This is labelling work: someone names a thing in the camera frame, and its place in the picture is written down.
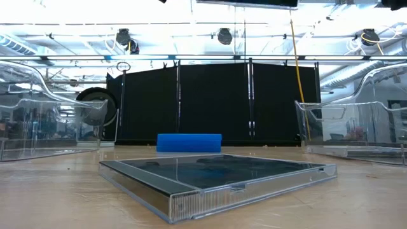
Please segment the long horizontal metal rail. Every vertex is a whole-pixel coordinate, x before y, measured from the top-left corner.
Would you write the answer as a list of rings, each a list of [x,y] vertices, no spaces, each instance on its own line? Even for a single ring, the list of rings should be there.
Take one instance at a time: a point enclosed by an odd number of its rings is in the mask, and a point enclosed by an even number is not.
[[[0,60],[323,60],[403,61],[407,55],[22,55],[0,56]]]

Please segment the blue jewel case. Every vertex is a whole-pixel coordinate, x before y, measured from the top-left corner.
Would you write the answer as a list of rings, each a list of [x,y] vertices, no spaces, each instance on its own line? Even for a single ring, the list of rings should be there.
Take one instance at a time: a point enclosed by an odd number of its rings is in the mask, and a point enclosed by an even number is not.
[[[199,146],[199,147],[218,147],[221,141],[205,140],[205,139],[167,139],[157,141],[158,146]]]
[[[221,141],[222,135],[221,134],[158,134],[157,139]]]
[[[158,152],[220,153],[220,146],[157,146]]]

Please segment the clear plastic bin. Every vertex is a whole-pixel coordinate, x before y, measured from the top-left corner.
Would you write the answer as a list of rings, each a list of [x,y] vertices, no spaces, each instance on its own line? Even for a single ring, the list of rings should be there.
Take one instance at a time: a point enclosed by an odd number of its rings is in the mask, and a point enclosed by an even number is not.
[[[407,167],[407,62],[370,71],[347,97],[295,107],[306,152]]]
[[[0,61],[0,162],[98,150],[107,108],[107,99],[54,94],[38,70]]]

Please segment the black backdrop curtain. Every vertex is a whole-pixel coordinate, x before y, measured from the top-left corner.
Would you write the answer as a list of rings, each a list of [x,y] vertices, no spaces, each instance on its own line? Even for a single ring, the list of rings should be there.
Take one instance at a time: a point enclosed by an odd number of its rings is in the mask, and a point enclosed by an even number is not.
[[[155,144],[158,134],[221,134],[225,146],[295,146],[300,142],[295,102],[316,102],[311,67],[252,64],[254,139],[249,128],[248,64],[181,66],[181,110],[176,128],[176,67],[128,73],[123,132],[118,144]],[[120,107],[121,79],[107,89]],[[119,135],[118,128],[109,127]]]

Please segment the clear black jewel case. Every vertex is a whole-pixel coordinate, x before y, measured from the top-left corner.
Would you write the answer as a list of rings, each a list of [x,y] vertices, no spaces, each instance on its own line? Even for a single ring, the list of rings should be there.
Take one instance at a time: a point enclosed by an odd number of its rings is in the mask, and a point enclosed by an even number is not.
[[[166,222],[178,223],[329,181],[337,168],[211,154],[105,160],[99,174]]]

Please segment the black backdrop stand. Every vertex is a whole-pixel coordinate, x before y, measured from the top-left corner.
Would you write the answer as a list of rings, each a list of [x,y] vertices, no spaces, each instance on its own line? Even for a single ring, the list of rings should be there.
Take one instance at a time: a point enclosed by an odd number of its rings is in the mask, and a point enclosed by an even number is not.
[[[254,123],[254,92],[253,92],[253,75],[252,75],[252,58],[249,58],[248,61],[248,87],[249,87],[249,128],[250,128],[250,138],[251,140],[254,139],[255,135],[255,123]]]
[[[319,62],[314,63],[314,75],[315,75],[316,103],[321,103],[321,86],[320,86]]]
[[[176,66],[176,128],[175,132],[179,132],[180,110],[181,110],[181,60],[174,61]]]

